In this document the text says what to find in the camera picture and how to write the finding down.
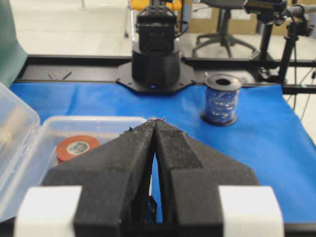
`red tape roll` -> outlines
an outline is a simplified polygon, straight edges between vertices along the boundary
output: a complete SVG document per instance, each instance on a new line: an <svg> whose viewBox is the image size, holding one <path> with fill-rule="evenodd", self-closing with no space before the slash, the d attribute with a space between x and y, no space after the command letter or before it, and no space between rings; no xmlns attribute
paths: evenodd
<svg viewBox="0 0 316 237"><path fill-rule="evenodd" d="M99 146L99 141L94 137L75 136L67 138L57 146L56 155L58 163L71 160L72 158L91 151Z"/></svg>

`black mounting plate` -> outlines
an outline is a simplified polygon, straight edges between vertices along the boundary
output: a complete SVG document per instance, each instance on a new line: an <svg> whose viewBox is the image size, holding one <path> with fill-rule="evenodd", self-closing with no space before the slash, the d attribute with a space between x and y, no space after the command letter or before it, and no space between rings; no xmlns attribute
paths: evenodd
<svg viewBox="0 0 316 237"><path fill-rule="evenodd" d="M126 63L118 67L117 83L125 85L135 92L141 94L173 94L196 82L194 70L185 63L180 63L180 78L172 85L166 87L156 87L139 83L132 77L132 63Z"/></svg>

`white floor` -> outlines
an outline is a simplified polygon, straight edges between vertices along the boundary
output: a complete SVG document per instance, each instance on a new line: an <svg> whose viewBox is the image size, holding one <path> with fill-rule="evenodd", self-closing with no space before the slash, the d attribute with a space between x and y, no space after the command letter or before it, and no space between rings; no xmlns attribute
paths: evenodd
<svg viewBox="0 0 316 237"><path fill-rule="evenodd" d="M29 54L59 55L107 55L126 56L131 54L131 40L123 36L126 0L11 0L17 37ZM182 51L191 56L196 34L185 34L180 38ZM261 36L240 35L238 38L259 47ZM281 58L284 37L275 36L270 54ZM301 37L297 43L299 59L316 59L316 39ZM211 45L198 52L200 57L226 58L226 51L219 45ZM237 58L247 58L251 51L234 46ZM298 70L298 81L309 69ZM294 72L288 73L289 82L294 82ZM309 76L305 83L311 83ZM296 113L301 116L307 95L299 95ZM303 125L316 142L316 95L312 95Z"/></svg>

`yellow object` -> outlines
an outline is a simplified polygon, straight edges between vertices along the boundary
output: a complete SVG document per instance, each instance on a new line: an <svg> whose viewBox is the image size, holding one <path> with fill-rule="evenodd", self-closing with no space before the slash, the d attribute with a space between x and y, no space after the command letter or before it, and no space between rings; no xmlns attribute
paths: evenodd
<svg viewBox="0 0 316 237"><path fill-rule="evenodd" d="M150 0L131 0L131 6L133 9L141 11L145 7L150 5ZM180 0L174 0L174 3L167 3L167 7L169 7L173 11L179 11L182 8L182 4Z"/></svg>

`clear plastic container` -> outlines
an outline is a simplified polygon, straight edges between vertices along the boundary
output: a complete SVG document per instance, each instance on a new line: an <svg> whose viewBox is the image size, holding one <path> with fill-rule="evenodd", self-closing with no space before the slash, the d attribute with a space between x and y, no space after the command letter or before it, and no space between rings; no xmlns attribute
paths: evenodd
<svg viewBox="0 0 316 237"><path fill-rule="evenodd" d="M57 165L55 150L62 140L88 135L104 144L146 121L138 117L51 117L41 127L37 113L1 83L0 104L0 222L15 216L27 189L38 186Z"/></svg>

